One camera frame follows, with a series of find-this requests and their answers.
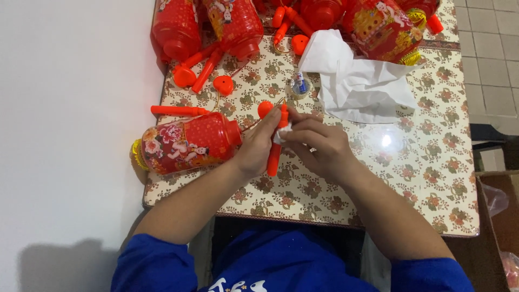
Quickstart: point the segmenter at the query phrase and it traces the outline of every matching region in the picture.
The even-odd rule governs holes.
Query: white wall
[[[163,68],[154,0],[0,0],[0,291],[106,291]]]

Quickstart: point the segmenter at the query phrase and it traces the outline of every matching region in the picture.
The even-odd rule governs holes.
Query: tissue paper
[[[299,62],[301,71],[320,74],[327,114],[367,124],[396,123],[399,105],[418,108],[405,76],[420,67],[354,59],[338,30],[314,33]]]

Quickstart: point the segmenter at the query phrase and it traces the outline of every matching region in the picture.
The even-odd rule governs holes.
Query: tiled floor
[[[519,0],[454,0],[471,123],[519,135]]]

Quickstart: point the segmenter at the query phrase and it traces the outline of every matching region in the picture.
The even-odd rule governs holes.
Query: floral tablecloth
[[[236,119],[245,128],[257,119],[256,109],[260,102],[277,102],[286,97],[287,103],[300,112],[323,116],[327,124],[342,125],[357,158],[401,194],[439,233],[476,235],[479,216],[472,146],[452,0],[444,1],[437,15],[445,30],[436,36],[424,34],[419,51],[420,63],[425,66],[407,75],[420,109],[414,113],[399,109],[401,118],[397,124],[366,125],[324,115],[317,100],[318,74],[306,75],[314,88],[310,97],[293,100],[286,89],[297,71],[299,58],[292,53],[280,56],[273,51],[275,30],[268,27],[272,10],[261,16],[265,25],[261,54],[233,78],[235,91],[220,99],[217,110],[229,119]],[[297,33],[290,30],[280,49],[290,48],[290,36]],[[206,42],[213,41],[210,33],[204,34]],[[197,95],[176,87],[169,73],[161,104],[210,110],[217,100],[211,81],[219,75],[231,75],[242,65],[244,63],[234,57],[225,55]],[[203,63],[198,64],[193,71],[200,73],[202,66]],[[158,123],[174,119],[161,116]],[[144,204],[153,206],[210,168],[214,166],[165,176],[150,173]],[[342,189],[310,173],[287,149],[282,152],[276,177],[263,174],[252,180],[234,193],[217,215],[362,226],[355,207]]]

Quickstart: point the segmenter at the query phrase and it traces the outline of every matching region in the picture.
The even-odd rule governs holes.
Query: blue glue stick
[[[299,93],[300,94],[303,94],[306,92],[306,84],[305,84],[305,79],[303,78],[303,73],[301,71],[299,71],[296,75],[297,77],[297,85],[299,86]]]

